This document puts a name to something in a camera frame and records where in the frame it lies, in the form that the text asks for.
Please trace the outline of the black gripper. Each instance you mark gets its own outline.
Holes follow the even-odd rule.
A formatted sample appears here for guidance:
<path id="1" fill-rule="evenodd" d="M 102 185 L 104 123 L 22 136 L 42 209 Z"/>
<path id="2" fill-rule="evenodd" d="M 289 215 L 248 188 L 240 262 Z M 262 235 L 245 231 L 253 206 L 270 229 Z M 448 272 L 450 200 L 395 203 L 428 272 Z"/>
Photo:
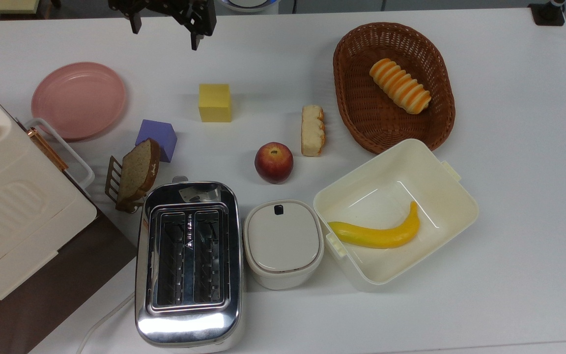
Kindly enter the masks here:
<path id="1" fill-rule="evenodd" d="M 203 36 L 213 34 L 217 23 L 213 0 L 109 0 L 108 6 L 128 18 L 134 34 L 141 29 L 143 9 L 173 17 L 191 32 L 193 50 L 198 49 Z"/>

